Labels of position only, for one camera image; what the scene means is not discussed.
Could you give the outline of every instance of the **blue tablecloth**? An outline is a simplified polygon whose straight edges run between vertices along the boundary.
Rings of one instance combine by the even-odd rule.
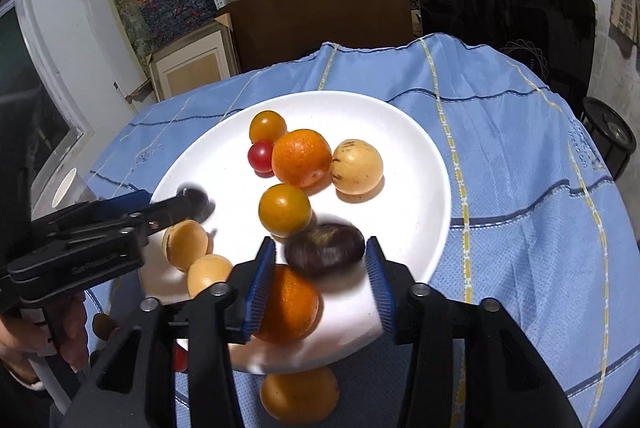
[[[324,44],[301,60],[152,106],[104,151],[89,184],[104,198],[153,192],[185,148],[223,119],[259,101],[323,89],[388,101],[427,130],[452,193],[449,238],[431,284],[453,299],[500,300],[583,425],[602,423],[640,366],[640,256],[631,224],[565,101],[490,47],[470,48],[444,35],[396,49]],[[101,309],[124,318],[142,294],[129,275],[90,296],[90,318]],[[340,403],[318,426],[395,426],[409,354],[381,338],[333,364]],[[246,426],[280,426],[260,405],[261,376],[235,378]],[[178,425],[185,427],[182,375],[177,391]]]

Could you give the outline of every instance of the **framed picture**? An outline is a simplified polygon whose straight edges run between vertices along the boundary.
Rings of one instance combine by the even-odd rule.
[[[150,67],[158,101],[235,76],[238,62],[228,15],[160,49]]]

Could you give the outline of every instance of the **orange cherry tomato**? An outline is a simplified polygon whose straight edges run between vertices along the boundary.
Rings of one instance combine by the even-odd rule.
[[[287,123],[273,110],[264,110],[255,115],[249,125],[249,139],[252,143],[269,141],[275,143],[287,133]]]
[[[262,194],[258,217],[275,236],[287,237],[305,229],[311,221],[311,204],[306,193],[290,184],[276,184]]]

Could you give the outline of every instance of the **cherry tomato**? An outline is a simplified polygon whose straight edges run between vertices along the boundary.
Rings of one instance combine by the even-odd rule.
[[[184,350],[180,345],[175,344],[174,369],[176,372],[184,372],[185,370],[187,370],[187,356],[188,352]]]
[[[249,125],[249,139],[252,143],[270,141],[275,143],[287,133],[287,123],[273,110],[264,110],[255,115]]]
[[[307,227],[313,211],[306,193],[290,184],[276,184],[260,197],[258,217],[276,236],[291,236]]]
[[[271,172],[271,153],[273,153],[273,143],[269,141],[258,141],[251,145],[247,159],[251,168],[258,173]]]

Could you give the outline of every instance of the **black bin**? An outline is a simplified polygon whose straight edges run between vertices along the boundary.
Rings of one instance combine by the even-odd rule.
[[[608,104],[583,98],[582,124],[598,147],[613,179],[620,177],[636,150],[636,137],[625,120]]]

